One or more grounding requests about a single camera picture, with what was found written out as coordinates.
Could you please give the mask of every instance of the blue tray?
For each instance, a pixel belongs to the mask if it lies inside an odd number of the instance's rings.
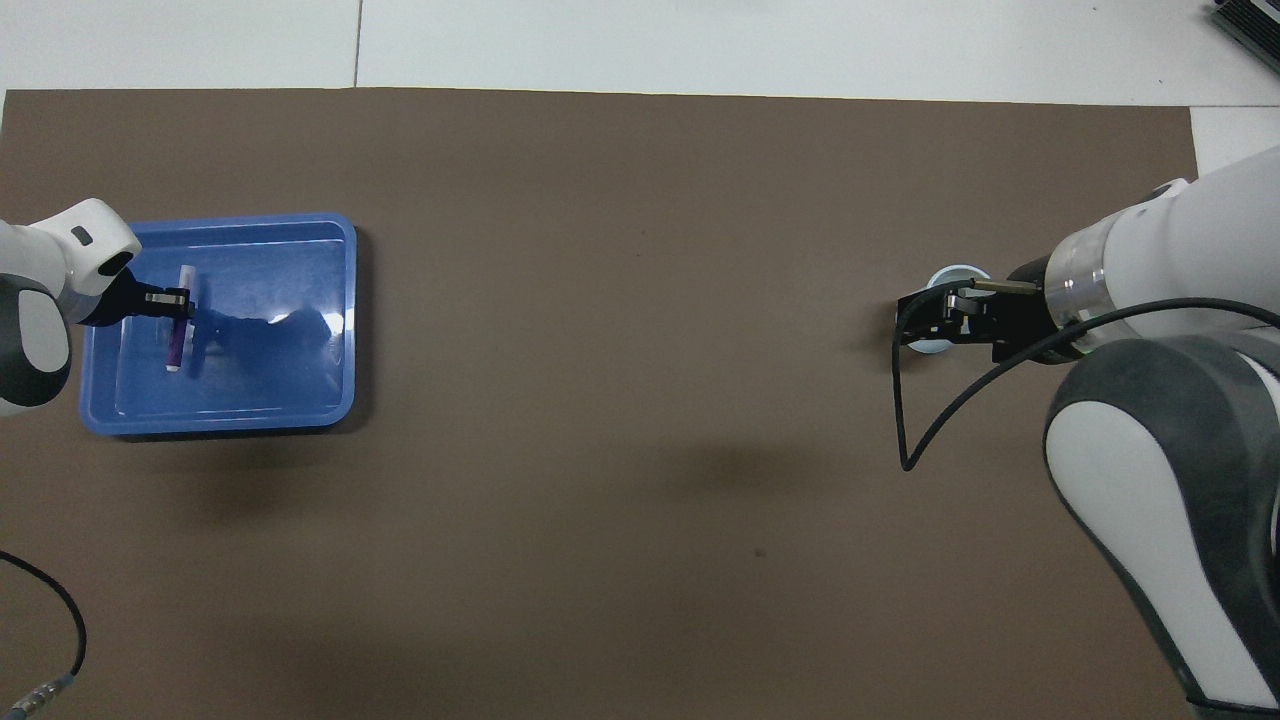
[[[137,223],[142,282],[195,265],[183,365],[173,322],[87,328],[81,419],[108,436],[315,428],[356,396],[356,231],[342,215]]]

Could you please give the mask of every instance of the white floor tile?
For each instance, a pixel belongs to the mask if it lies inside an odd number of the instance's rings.
[[[360,0],[0,0],[0,88],[340,87]]]
[[[365,0],[362,86],[1276,105],[1199,0]]]
[[[1280,145],[1280,108],[1192,108],[1199,173]]]

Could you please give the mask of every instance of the brown surface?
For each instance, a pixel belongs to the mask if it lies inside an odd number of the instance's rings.
[[[896,468],[892,299],[1194,172],[1183,109],[475,91],[10,92],[0,217],[333,210],[329,434],[4,423],[0,543],[81,600],[60,717],[1170,717],[1029,368]],[[987,368],[914,359],[909,418]],[[4,570],[0,697],[69,659]],[[45,625],[45,635],[32,630]]]

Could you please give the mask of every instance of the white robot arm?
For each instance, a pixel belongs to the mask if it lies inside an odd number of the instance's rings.
[[[1007,363],[1144,302],[1208,297],[1280,313],[1277,188],[1280,147],[1174,181],[1015,270],[1024,295],[1002,295],[998,281],[988,297],[940,293],[916,304],[919,318],[900,315],[901,337],[992,343]],[[1078,360],[1048,414],[1050,475],[1206,720],[1280,717],[1277,337],[1256,318],[1183,309],[1117,320],[1037,357]]]
[[[32,225],[0,222],[0,416],[61,391],[70,372],[67,323],[189,313],[187,291],[133,278],[125,265],[141,251],[129,225],[101,200]]]

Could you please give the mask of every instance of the cable connector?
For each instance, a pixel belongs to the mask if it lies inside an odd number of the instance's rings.
[[[76,675],[72,675],[69,673],[61,675],[60,678],[49,680],[47,683],[27,693],[26,697],[23,697],[18,702],[13,703],[13,707],[9,708],[9,712],[5,712],[4,717],[0,717],[0,720],[27,720],[32,715],[47,707],[49,703],[54,702],[54,698],[58,697],[58,693],[67,689],[74,682],[76,682]]]

